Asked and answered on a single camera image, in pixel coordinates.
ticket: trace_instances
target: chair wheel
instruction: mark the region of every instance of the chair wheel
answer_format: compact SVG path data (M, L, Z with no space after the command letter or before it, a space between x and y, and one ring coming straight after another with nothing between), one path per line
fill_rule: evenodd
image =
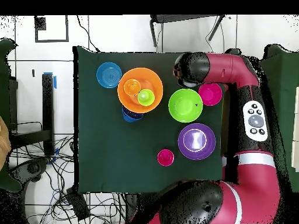
M38 182L41 179L41 175L38 175L37 177L33 178L32 182Z

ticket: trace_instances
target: dark blue cup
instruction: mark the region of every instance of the dark blue cup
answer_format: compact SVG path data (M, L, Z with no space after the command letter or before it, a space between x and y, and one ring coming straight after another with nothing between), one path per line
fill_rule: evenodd
M140 119L143 118L143 113L134 113L128 109L126 109L124 106L122 106L122 110L123 112L123 117L124 117L124 120L126 120L127 122L129 123L133 123L133 122L136 122Z

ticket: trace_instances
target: lime green bowl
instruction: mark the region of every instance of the lime green bowl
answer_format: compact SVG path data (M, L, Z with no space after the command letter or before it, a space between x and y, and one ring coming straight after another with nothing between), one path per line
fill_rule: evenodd
M142 106L150 106L155 101L155 95L153 91L149 89L143 89L138 94L138 102Z
M171 116L182 123L196 120L203 111L203 101L192 89L179 89L172 94L168 102Z

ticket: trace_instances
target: power strip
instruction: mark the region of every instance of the power strip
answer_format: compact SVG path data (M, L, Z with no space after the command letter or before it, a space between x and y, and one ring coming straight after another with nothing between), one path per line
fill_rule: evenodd
M83 194L79 194L76 191L73 191L72 187L67 189L67 201L73 206L75 215L78 218L78 221L84 220L90 217L91 212L87 206Z

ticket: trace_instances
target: small pink cup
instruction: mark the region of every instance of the small pink cup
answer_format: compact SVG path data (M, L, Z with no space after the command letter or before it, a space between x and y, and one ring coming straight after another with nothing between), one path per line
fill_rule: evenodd
M202 84L199 87L199 95L206 106L215 106L222 98L222 89L216 83Z
M163 149L158 154L158 162L165 167L170 166L174 159L175 156L169 149Z

